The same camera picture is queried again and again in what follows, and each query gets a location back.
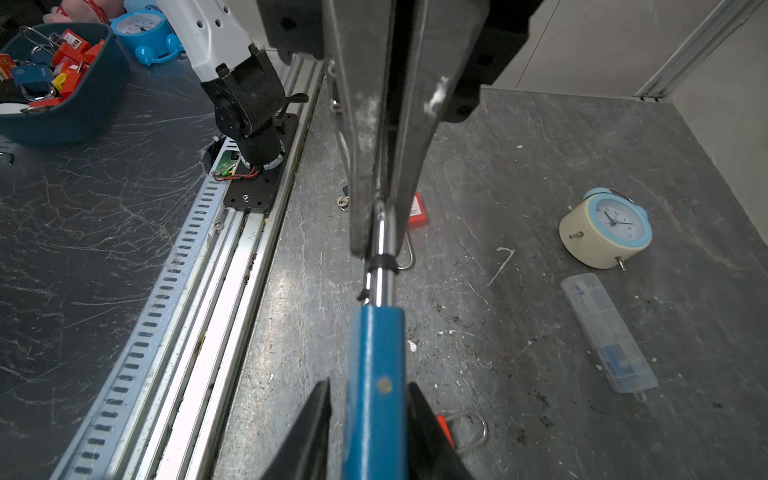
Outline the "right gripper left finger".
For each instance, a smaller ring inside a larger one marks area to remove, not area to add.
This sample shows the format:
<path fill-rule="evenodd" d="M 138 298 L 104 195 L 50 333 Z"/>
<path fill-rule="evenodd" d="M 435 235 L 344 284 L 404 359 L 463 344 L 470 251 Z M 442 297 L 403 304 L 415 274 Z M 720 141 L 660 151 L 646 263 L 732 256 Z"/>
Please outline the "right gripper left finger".
<path fill-rule="evenodd" d="M 317 382 L 262 480 L 327 477 L 331 382 Z"/>

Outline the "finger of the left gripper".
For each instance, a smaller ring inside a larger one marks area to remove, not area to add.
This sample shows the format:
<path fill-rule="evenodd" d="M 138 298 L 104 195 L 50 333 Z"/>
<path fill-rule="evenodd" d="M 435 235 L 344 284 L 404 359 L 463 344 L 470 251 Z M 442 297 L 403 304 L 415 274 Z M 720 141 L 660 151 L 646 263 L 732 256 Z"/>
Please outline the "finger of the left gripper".
<path fill-rule="evenodd" d="M 369 248 L 376 173 L 382 154 L 391 1 L 325 1 L 326 52 L 333 60 L 349 160 L 350 251 L 357 258 Z"/>
<path fill-rule="evenodd" d="M 426 154 L 490 11 L 488 1 L 416 1 L 396 87 L 387 208 L 401 249 Z"/>

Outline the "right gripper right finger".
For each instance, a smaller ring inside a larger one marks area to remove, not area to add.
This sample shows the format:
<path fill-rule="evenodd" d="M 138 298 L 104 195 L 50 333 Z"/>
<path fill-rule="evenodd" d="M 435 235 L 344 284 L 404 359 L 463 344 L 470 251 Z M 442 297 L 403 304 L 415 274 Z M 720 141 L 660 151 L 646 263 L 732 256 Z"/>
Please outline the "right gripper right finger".
<path fill-rule="evenodd" d="M 472 479 L 415 382 L 407 385 L 406 418 L 410 479 Z"/>

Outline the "blue padlock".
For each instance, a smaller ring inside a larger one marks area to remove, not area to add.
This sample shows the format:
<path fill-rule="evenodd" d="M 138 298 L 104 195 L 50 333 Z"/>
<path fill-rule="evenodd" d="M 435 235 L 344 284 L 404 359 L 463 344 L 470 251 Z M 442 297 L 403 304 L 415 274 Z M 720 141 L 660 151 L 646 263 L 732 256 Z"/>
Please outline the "blue padlock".
<path fill-rule="evenodd" d="M 343 479 L 406 479 L 405 314 L 395 306 L 396 220 L 374 203 L 366 295 L 351 322 Z"/>

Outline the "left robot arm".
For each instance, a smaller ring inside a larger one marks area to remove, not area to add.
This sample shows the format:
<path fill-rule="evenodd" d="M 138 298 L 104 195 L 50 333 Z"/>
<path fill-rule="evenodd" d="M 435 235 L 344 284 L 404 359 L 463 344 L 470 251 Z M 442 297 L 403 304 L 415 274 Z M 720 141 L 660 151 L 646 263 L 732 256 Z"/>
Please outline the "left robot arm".
<path fill-rule="evenodd" d="M 214 104 L 221 132 L 249 159 L 286 104 L 265 49 L 227 1 L 164 1 Z M 375 214 L 400 251 L 437 126 L 490 11 L 486 1 L 261 1 L 268 45 L 329 64 L 350 198 L 350 250 L 372 253 Z"/>

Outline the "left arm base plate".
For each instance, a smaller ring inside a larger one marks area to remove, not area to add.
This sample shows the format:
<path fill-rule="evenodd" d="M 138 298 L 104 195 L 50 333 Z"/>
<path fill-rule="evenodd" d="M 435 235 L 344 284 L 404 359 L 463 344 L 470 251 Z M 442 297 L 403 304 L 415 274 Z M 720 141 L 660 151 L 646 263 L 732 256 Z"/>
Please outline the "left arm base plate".
<path fill-rule="evenodd" d="M 234 174 L 242 176 L 242 179 L 214 181 L 215 186 L 225 187 L 226 192 L 222 200 L 224 207 L 264 215 L 272 210 L 298 123 L 299 117 L 296 114 L 287 113 L 283 117 L 284 128 L 279 133 L 284 148 L 283 161 L 275 168 L 261 170 L 252 178 L 246 178 L 250 170 L 246 168 L 237 145 L 231 139 L 221 137 L 212 144 L 209 148 L 211 167 L 215 168 L 224 162 L 225 166 L 234 165 Z"/>

